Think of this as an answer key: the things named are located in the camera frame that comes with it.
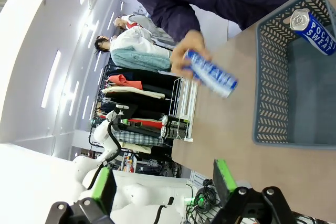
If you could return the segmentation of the person's right hand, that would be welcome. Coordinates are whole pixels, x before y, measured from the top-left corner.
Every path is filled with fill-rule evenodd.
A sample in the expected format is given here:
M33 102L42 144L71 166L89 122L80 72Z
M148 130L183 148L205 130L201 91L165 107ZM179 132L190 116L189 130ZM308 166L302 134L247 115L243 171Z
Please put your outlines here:
M211 61L212 56L205 46L203 35L197 30L190 30L176 45L170 58L171 71L180 77L193 80L194 74L188 68L191 62L184 56L189 49L197 51L207 61Z

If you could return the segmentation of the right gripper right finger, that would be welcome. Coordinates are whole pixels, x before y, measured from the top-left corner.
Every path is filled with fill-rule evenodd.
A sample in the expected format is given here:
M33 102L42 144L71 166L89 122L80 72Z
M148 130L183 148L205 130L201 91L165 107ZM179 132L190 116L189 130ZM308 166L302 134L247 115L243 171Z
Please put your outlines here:
M222 207L211 223L236 224L244 218L253 218L258 223L296 223L278 187L266 187L257 192L237 186L223 159L214 160L213 183Z

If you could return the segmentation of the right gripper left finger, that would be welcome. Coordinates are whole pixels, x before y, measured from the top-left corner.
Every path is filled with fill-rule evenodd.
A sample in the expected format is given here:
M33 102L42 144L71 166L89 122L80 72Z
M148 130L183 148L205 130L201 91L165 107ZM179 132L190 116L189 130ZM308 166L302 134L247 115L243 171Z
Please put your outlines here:
M91 196L79 199L73 205L64 201L54 203L46 223L113 223L110 214L116 192L113 171L103 168Z

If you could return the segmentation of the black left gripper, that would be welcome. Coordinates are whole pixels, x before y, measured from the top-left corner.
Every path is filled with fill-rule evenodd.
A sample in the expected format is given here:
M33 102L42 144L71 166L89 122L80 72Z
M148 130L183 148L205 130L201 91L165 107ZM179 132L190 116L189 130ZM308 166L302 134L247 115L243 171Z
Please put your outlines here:
M126 129L126 125L131 125L128 119L123 119L123 115L116 115L112 120L112 128L115 131L123 131Z

